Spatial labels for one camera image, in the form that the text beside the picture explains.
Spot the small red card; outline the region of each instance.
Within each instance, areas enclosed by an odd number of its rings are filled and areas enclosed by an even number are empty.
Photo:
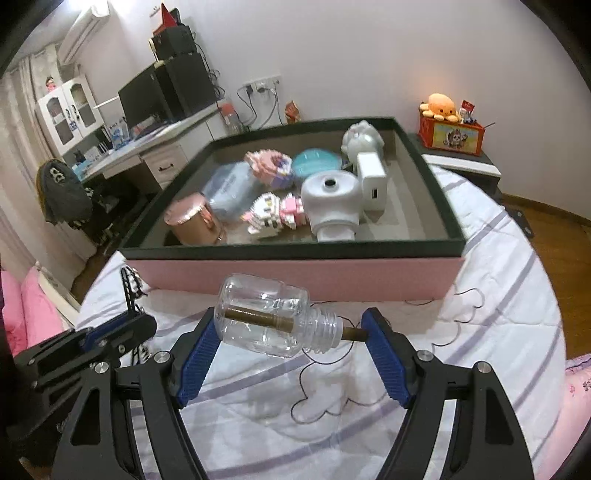
[[[462,108],[466,109],[469,113],[472,113],[472,111],[474,110],[474,105],[468,102],[468,100],[464,100],[462,102]]]

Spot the bottle with red cap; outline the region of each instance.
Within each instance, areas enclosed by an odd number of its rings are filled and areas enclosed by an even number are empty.
[[[238,114],[231,103],[224,103],[222,105],[222,116],[228,129],[228,134],[238,135],[243,132],[242,124],[238,118]]]

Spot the teal round object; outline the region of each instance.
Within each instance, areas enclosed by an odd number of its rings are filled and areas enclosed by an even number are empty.
[[[300,153],[291,163],[291,169],[298,184],[321,171],[340,170],[343,161],[336,153],[322,148],[309,148]]]

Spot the round table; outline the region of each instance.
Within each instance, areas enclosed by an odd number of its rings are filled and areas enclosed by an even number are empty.
[[[534,470],[561,406],[565,345],[560,311],[544,268],[506,211],[462,177],[432,167],[467,238],[465,263],[443,300],[330,303],[357,323],[377,306],[416,349],[471,367],[487,361],[517,413]],[[125,310],[114,255],[88,292],[78,327]],[[139,303],[156,318],[151,353],[194,329],[216,298],[151,290]],[[367,349],[283,360],[221,344],[199,396],[181,415],[211,479],[374,479],[405,411],[385,395]],[[134,405],[138,450],[148,480],[160,478],[141,407]],[[452,428],[446,402],[425,478],[439,478]]]

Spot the charger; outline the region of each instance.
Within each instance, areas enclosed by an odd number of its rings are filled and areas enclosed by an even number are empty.
[[[376,152],[357,155],[357,177],[361,184],[363,209],[368,212],[384,211],[388,198],[388,178]]]

